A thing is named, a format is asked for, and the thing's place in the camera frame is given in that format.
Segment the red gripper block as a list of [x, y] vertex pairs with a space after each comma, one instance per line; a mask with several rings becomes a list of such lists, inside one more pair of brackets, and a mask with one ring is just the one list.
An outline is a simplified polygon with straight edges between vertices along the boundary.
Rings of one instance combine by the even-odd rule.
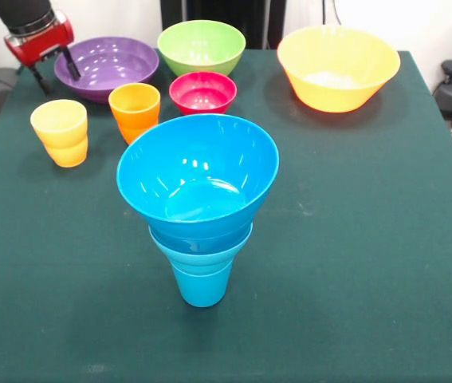
[[51, 86], [36, 68], [39, 61], [61, 52], [66, 60], [66, 68], [74, 81], [81, 78], [75, 61], [67, 47], [74, 41], [71, 23], [61, 10], [51, 10], [39, 21], [28, 24], [20, 31], [24, 34], [8, 34], [4, 42], [8, 50], [27, 66], [46, 96], [51, 93]]

